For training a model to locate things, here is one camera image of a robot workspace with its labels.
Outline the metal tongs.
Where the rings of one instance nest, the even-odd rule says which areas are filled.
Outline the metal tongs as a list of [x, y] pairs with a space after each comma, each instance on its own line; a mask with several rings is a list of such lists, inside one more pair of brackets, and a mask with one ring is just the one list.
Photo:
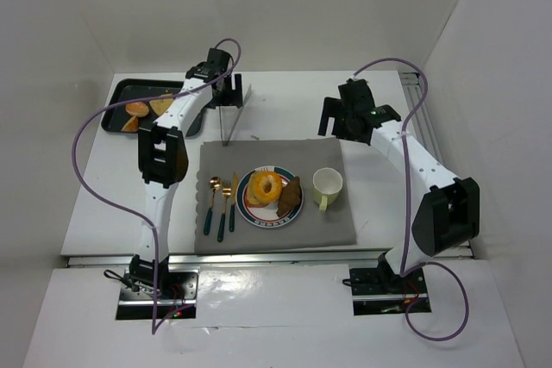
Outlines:
[[237, 128], [238, 122], [242, 117], [244, 109], [247, 107], [250, 97], [253, 94], [252, 85], [249, 84], [246, 90], [246, 94], [243, 98], [243, 105], [240, 108], [235, 107], [219, 107], [218, 108], [218, 121], [219, 121], [219, 133], [220, 140], [224, 147], [226, 147]]

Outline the orange donut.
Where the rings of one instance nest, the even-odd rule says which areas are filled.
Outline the orange donut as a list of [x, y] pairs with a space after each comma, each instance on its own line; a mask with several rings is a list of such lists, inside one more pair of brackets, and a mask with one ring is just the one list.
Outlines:
[[277, 172], [255, 172], [252, 175], [249, 184], [262, 188], [265, 191], [273, 191], [275, 193], [276, 201], [279, 200], [280, 194], [283, 190], [282, 180]]

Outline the brown croissant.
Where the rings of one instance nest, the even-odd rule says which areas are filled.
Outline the brown croissant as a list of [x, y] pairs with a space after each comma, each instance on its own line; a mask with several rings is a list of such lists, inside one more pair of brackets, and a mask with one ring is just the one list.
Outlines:
[[296, 176], [283, 187], [278, 200], [277, 216], [283, 217], [294, 210], [301, 203], [301, 195], [300, 177]]

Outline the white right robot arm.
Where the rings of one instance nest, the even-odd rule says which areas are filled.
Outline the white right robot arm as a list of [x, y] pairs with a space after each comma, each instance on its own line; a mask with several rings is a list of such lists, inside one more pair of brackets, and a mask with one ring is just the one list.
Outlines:
[[338, 98], [323, 101], [318, 133], [368, 144], [405, 176], [408, 228], [401, 245], [379, 256], [371, 278], [394, 290], [415, 267], [479, 235], [480, 187], [441, 165], [393, 107], [376, 105], [365, 80], [350, 79], [338, 90]]

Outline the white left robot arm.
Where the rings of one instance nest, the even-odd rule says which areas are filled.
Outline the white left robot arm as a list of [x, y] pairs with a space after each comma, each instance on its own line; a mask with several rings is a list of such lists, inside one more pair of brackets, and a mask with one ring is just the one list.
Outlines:
[[185, 75], [179, 94], [161, 108], [152, 124], [138, 132], [138, 165], [145, 184], [145, 219], [137, 252], [129, 266], [130, 279], [159, 293], [167, 286], [168, 230], [173, 199], [188, 171], [185, 134], [202, 109], [234, 103], [231, 70], [226, 64], [204, 62]]

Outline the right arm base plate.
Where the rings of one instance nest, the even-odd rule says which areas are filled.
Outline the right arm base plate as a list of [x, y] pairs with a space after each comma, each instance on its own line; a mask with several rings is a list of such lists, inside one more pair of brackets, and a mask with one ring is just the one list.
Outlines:
[[398, 315], [409, 306], [412, 313], [431, 312], [422, 270], [384, 283], [375, 268], [351, 268], [342, 284], [350, 288], [355, 316]]

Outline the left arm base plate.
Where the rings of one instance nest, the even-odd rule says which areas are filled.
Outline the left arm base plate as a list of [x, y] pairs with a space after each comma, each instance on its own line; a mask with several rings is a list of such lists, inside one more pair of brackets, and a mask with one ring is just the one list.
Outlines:
[[[117, 302], [118, 321], [148, 320], [153, 315], [154, 288], [143, 282], [132, 282], [129, 271], [122, 275], [111, 272], [111, 279], [121, 283]], [[195, 319], [197, 314], [199, 273], [197, 270], [168, 275], [168, 286], [157, 290], [156, 318], [170, 320]]]

